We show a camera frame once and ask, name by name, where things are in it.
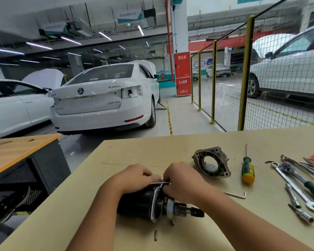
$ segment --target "metal fence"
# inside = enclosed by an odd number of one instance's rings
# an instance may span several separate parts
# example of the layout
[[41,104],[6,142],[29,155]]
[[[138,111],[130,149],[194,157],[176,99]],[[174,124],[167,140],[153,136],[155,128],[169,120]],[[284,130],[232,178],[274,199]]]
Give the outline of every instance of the metal fence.
[[[314,0],[281,0],[192,59],[199,63],[193,101],[212,124],[225,131],[314,125]],[[201,70],[208,59],[210,69]]]

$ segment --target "car logo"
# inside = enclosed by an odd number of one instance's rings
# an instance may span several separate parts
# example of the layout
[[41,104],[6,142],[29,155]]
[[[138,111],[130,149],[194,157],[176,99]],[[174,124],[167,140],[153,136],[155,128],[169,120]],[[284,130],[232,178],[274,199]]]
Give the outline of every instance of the car logo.
[[81,87],[80,87],[80,88],[78,88],[78,93],[79,93],[79,94],[83,94],[83,93],[84,93],[84,89],[83,89],[83,88],[81,88]]

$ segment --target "person's hand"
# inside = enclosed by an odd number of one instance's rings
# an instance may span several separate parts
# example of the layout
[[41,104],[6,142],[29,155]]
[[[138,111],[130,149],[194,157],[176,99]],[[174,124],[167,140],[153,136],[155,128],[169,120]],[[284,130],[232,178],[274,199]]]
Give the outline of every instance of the person's hand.
[[161,180],[159,174],[152,174],[152,172],[144,165],[135,164],[130,165],[123,171],[113,175],[106,182],[111,184],[111,187],[116,189],[120,195],[126,193],[133,193],[139,191],[151,182],[158,182]]
[[203,190],[210,186],[203,177],[185,162],[172,163],[164,172],[163,192],[182,203],[197,204]]

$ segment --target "red pipe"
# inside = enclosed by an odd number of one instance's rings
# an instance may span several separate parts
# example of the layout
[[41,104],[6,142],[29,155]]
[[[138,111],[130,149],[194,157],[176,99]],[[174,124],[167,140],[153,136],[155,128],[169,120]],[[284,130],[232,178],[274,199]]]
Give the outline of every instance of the red pipe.
[[171,39],[170,39],[170,24],[169,24],[169,0],[165,0],[165,11],[166,11],[166,23],[167,23],[167,39],[169,42],[169,55],[170,55],[170,66],[171,66],[171,79],[173,79],[173,63],[172,63],[172,52],[171,52]]

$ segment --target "person's left hand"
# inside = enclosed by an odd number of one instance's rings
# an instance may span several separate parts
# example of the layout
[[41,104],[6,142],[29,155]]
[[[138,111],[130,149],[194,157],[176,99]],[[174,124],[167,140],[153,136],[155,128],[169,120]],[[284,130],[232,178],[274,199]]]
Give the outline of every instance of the person's left hand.
[[151,182],[158,182],[161,179],[159,174],[152,174],[144,165],[135,164],[113,175],[106,182],[109,182],[123,195],[139,191],[150,185]]

